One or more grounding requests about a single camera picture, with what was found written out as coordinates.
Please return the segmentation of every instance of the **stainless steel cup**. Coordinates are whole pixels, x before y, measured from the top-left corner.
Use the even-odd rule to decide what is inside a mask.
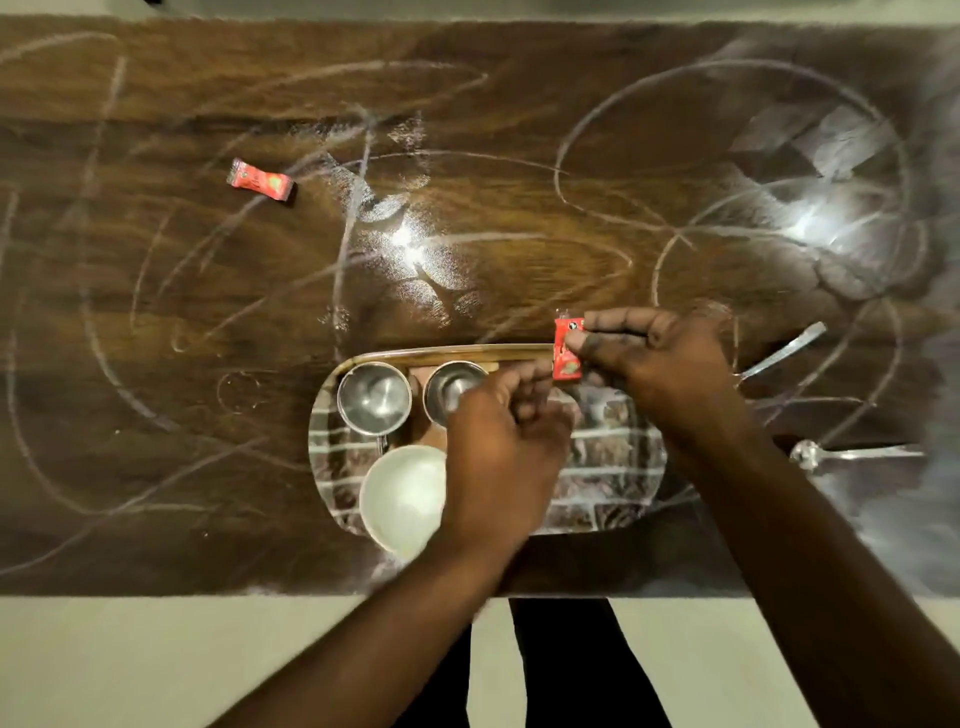
[[[344,422],[357,432],[376,437],[403,425],[413,399],[403,372],[380,361],[353,367],[337,387],[337,409]]]
[[[472,361],[448,361],[437,367],[423,387],[423,411],[430,421],[446,427],[460,397],[487,377],[483,367]]]

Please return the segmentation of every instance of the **white ceramic bowl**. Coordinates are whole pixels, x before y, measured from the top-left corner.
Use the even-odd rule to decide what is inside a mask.
[[[426,445],[390,450],[360,486],[360,517],[373,540],[413,561],[440,525],[446,501],[446,453]]]

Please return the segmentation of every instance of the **cup rim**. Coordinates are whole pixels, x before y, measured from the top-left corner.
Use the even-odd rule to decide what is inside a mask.
[[[389,458],[392,453],[401,452],[402,450],[409,451],[411,449],[434,450],[443,457],[444,465],[446,463],[446,453],[440,448],[434,448],[433,446],[430,446],[430,445],[421,445],[420,443],[411,443],[410,445],[401,445],[399,448],[387,450],[374,461],[374,463],[370,466],[370,469],[367,471],[367,474],[363,476],[363,481],[361,481],[360,483],[360,493],[357,496],[357,511],[360,513],[360,521],[363,523],[363,527],[364,527],[364,530],[367,531],[367,535],[370,536],[373,539],[373,542],[378,546],[380,546],[380,548],[387,551],[387,553],[393,554],[398,558],[404,558],[404,557],[400,556],[400,554],[396,552],[396,549],[393,546],[387,545],[385,543],[386,540],[383,539],[379,534],[377,534],[374,528],[371,528],[370,522],[367,520],[367,516],[364,513],[364,511],[366,510],[364,508],[364,502],[366,501],[367,497],[369,497],[366,495],[369,492],[367,488],[367,484],[370,482],[370,476],[373,473],[373,471],[377,468],[377,466],[379,466],[380,463],[382,463],[384,460]],[[445,491],[446,491],[446,477],[444,474],[444,492]]]
[[[347,379],[351,375],[353,375],[354,372],[356,372],[358,369],[362,369],[363,367],[385,367],[387,369],[392,369],[396,373],[396,375],[400,377],[400,379],[403,381],[403,383],[407,387],[407,408],[403,412],[403,417],[397,420],[395,425],[387,429],[377,430],[377,431],[364,429],[363,427],[360,427],[354,422],[352,422],[350,418],[347,416],[347,413],[344,411],[344,403],[343,403],[344,382],[347,381]],[[413,390],[413,387],[410,386],[410,380],[406,377],[406,375],[400,369],[395,367],[393,364],[388,364],[385,361],[361,362],[360,364],[357,364],[355,367],[352,367],[346,374],[344,374],[340,378],[340,383],[337,384],[337,412],[340,413],[340,417],[343,418],[344,422],[347,424],[347,427],[352,429],[354,432],[359,432],[361,435],[368,435],[369,437],[383,437],[384,435],[389,435],[394,430],[399,429],[400,426],[407,421],[407,419],[410,417],[410,412],[413,410],[413,406],[414,406],[414,390]]]
[[[468,359],[451,359],[450,361],[445,361],[430,373],[430,376],[428,376],[426,381],[423,383],[423,391],[420,393],[420,405],[423,407],[423,414],[426,415],[426,419],[440,429],[446,429],[446,425],[442,425],[430,416],[430,409],[426,406],[426,393],[430,391],[430,383],[433,381],[433,377],[437,375],[437,372],[439,372],[443,367],[449,366],[450,364],[469,364],[470,367],[483,374],[483,376],[490,376],[490,372],[481,367],[475,361],[470,361]]]

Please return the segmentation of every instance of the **red candy wrapper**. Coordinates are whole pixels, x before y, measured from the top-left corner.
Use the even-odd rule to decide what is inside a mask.
[[[580,359],[566,347],[566,335],[577,328],[584,327],[583,318],[554,319],[557,324],[553,337],[553,378],[559,381],[580,378]]]
[[[243,187],[259,192],[261,195],[272,197],[282,203],[290,197],[294,188],[294,181],[279,172],[264,172],[243,159],[235,159],[230,173],[227,175],[227,184],[234,187]]]

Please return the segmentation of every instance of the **tray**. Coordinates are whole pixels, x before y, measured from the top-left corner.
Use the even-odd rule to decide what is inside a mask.
[[[337,412],[337,386],[350,369],[371,361],[388,362],[411,383],[413,411],[407,424],[390,435],[387,448],[420,442],[445,449],[445,430],[430,424],[422,407],[422,385],[433,369],[465,359],[492,372],[510,362],[552,353],[550,344],[482,344],[366,353],[338,366],[314,401],[307,445],[317,490],[330,515],[345,530],[367,536],[358,507],[360,485],[384,450],[383,442],[350,429]],[[573,432],[570,454],[537,534],[629,525],[643,515],[660,487],[666,464],[660,431],[637,415],[633,401],[619,390],[577,384],[564,391],[577,402],[583,418]]]

